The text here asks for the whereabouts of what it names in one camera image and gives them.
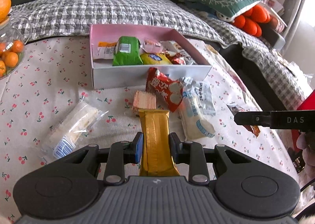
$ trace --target orange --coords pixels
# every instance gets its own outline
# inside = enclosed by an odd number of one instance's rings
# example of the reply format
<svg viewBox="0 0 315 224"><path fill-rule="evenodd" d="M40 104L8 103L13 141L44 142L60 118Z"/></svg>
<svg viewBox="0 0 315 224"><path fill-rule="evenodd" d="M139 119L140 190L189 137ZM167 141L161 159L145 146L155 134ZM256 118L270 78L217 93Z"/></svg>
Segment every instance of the orange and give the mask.
<svg viewBox="0 0 315 224"><path fill-rule="evenodd" d="M13 68L19 61L19 56L15 52L9 52L4 59L4 64L9 67Z"/></svg>
<svg viewBox="0 0 315 224"><path fill-rule="evenodd" d="M0 60L0 77L7 71L7 68L2 60Z"/></svg>
<svg viewBox="0 0 315 224"><path fill-rule="evenodd" d="M11 8L11 0L0 0L0 22L2 22L9 14Z"/></svg>
<svg viewBox="0 0 315 224"><path fill-rule="evenodd" d="M0 55L5 52L5 43L0 43Z"/></svg>
<svg viewBox="0 0 315 224"><path fill-rule="evenodd" d="M5 60L5 57L10 53L10 51L5 51L2 53L2 60Z"/></svg>
<svg viewBox="0 0 315 224"><path fill-rule="evenodd" d="M20 40L15 40L13 42L13 46L11 48L11 51L16 52L16 53L20 53L23 51L24 48L24 43L21 42Z"/></svg>

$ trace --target glass fruit bowl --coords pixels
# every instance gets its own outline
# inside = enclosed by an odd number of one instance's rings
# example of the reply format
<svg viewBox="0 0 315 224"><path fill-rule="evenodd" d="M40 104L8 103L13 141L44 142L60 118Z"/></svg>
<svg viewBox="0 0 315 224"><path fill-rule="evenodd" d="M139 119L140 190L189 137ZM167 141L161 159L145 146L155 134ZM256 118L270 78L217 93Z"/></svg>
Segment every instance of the glass fruit bowl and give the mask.
<svg viewBox="0 0 315 224"><path fill-rule="evenodd" d="M11 26L13 22L21 19L25 19L32 28L31 22L25 17L12 21L8 16L0 23L0 80L14 72L25 58L24 46L32 33L29 33L27 40L24 41L21 32Z"/></svg>

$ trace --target orange plush toy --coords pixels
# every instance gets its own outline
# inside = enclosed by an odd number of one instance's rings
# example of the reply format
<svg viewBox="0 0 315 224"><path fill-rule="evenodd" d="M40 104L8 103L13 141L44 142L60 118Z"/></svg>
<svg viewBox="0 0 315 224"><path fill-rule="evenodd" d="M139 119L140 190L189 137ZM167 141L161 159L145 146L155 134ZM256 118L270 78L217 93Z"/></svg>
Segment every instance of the orange plush toy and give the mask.
<svg viewBox="0 0 315 224"><path fill-rule="evenodd" d="M245 13L236 17L232 24L247 34L255 37L261 37L262 31L258 23L268 22L270 22L269 12L264 7L256 5Z"/></svg>

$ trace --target green snack package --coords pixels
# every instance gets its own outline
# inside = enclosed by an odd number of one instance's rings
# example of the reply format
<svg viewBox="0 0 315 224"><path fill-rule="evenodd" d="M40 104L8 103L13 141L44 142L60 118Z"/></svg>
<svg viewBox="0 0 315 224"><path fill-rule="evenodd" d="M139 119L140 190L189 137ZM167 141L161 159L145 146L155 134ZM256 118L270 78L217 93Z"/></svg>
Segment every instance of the green snack package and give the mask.
<svg viewBox="0 0 315 224"><path fill-rule="evenodd" d="M142 65L139 48L140 42L138 38L131 36L120 37L114 53L113 66Z"/></svg>

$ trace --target small pink package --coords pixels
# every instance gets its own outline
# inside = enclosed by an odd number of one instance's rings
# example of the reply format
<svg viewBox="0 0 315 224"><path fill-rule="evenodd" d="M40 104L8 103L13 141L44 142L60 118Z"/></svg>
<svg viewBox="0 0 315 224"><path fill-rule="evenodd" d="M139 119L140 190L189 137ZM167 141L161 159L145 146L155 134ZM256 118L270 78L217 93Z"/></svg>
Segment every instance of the small pink package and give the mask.
<svg viewBox="0 0 315 224"><path fill-rule="evenodd" d="M154 39L145 39L142 48L146 53L160 53L163 51L162 44Z"/></svg>

